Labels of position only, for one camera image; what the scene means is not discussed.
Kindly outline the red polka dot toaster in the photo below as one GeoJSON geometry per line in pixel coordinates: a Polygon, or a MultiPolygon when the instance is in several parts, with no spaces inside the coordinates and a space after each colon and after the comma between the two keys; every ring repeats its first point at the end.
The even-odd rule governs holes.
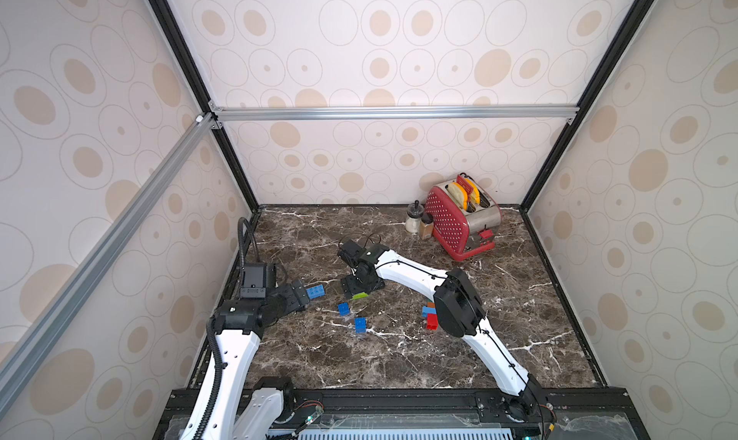
{"type": "Polygon", "coordinates": [[[474,180],[480,190],[480,205],[468,203],[467,211],[461,211],[450,198],[446,186],[457,182],[459,173],[452,180],[432,187],[426,201],[426,212],[434,217],[434,238],[451,258],[463,261],[495,248],[495,237],[503,222],[501,207],[474,180]]]}

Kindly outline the red 2x2 lego brick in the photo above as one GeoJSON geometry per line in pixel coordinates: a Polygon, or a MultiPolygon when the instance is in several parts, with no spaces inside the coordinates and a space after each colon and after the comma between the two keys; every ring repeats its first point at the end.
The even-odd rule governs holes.
{"type": "Polygon", "coordinates": [[[438,318],[435,314],[428,314],[426,316],[426,329],[437,330],[438,329],[438,318]]]}

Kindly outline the toy bread slice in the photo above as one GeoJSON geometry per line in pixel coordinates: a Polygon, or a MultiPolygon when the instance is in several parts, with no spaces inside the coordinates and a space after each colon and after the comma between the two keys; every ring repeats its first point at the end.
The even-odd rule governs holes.
{"type": "Polygon", "coordinates": [[[451,182],[446,186],[450,198],[461,211],[467,211],[469,196],[466,190],[457,182],[451,182]]]}

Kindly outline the yellow toy slice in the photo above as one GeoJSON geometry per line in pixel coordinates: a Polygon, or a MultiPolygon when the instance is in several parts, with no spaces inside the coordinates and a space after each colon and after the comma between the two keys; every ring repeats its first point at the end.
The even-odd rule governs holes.
{"type": "Polygon", "coordinates": [[[457,178],[457,183],[464,188],[470,203],[480,205],[480,190],[472,178],[466,175],[460,175],[457,178]]]}

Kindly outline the horizontal aluminium rail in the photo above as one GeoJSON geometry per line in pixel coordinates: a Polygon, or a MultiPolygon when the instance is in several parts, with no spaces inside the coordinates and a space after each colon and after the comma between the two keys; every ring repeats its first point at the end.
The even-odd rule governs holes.
{"type": "Polygon", "coordinates": [[[576,105],[415,105],[414,107],[218,107],[201,116],[220,122],[315,122],[383,120],[455,120],[507,118],[575,118],[576,105]]]}

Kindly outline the brown spice jar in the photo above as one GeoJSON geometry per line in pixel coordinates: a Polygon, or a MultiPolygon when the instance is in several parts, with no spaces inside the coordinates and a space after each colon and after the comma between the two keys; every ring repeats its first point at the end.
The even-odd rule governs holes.
{"type": "Polygon", "coordinates": [[[425,212],[421,216],[418,233],[422,240],[427,240],[432,237],[432,234],[434,233],[434,217],[432,214],[425,212]]]}

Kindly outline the left diagonal aluminium rail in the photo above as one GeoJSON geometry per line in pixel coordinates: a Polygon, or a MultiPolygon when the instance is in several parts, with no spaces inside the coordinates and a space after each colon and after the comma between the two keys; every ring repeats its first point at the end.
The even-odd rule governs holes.
{"type": "Polygon", "coordinates": [[[111,265],[127,246],[142,221],[161,199],[195,147],[215,125],[213,113],[201,114],[176,143],[138,194],[123,209],[69,277],[54,301],[20,340],[1,368],[1,415],[10,408],[30,382],[44,359],[61,339],[111,265]]]}

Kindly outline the glass jar with black lid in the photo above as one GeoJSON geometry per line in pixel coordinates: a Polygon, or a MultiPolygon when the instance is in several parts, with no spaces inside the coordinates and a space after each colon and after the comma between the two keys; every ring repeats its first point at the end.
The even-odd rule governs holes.
{"type": "Polygon", "coordinates": [[[407,206],[407,218],[405,221],[405,229],[408,233],[417,233],[420,230],[420,223],[425,212],[425,207],[418,200],[407,206]]]}

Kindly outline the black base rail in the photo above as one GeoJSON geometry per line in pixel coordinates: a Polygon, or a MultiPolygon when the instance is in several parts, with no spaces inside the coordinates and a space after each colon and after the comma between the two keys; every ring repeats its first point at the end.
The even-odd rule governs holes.
{"type": "Polygon", "coordinates": [[[528,421],[504,413],[497,389],[297,389],[294,412],[267,430],[302,439],[646,439],[623,388],[554,388],[528,421]]]}

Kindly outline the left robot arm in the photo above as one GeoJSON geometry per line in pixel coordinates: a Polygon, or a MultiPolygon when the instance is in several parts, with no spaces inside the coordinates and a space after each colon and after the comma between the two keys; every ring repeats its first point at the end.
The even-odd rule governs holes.
{"type": "Polygon", "coordinates": [[[307,292],[300,282],[277,284],[273,263],[239,267],[234,291],[236,297],[221,303],[207,323],[211,361],[183,439],[265,439],[286,407],[286,390],[267,386],[238,411],[265,330],[303,310],[307,292]]]}

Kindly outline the light blue 2x4 lego brick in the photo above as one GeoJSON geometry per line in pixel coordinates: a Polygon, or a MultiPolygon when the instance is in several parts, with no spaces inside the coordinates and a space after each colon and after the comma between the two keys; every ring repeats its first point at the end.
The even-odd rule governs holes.
{"type": "Polygon", "coordinates": [[[427,317],[428,315],[436,315],[436,309],[432,305],[424,305],[422,307],[422,316],[427,317]]]}
{"type": "Polygon", "coordinates": [[[322,284],[307,288],[306,293],[311,301],[314,301],[326,295],[325,288],[322,284]]]}

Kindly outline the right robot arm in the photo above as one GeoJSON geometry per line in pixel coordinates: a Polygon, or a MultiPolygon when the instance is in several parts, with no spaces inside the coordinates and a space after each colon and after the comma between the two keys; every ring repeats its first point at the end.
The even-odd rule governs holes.
{"type": "Polygon", "coordinates": [[[432,300],[440,328],[463,340],[492,374],[509,417],[523,422],[543,415],[548,400],[542,387],[495,334],[482,299],[463,270],[432,268],[385,245],[363,247],[352,240],[340,243],[337,255],[351,270],[341,280],[346,298],[370,295],[389,280],[432,300]]]}

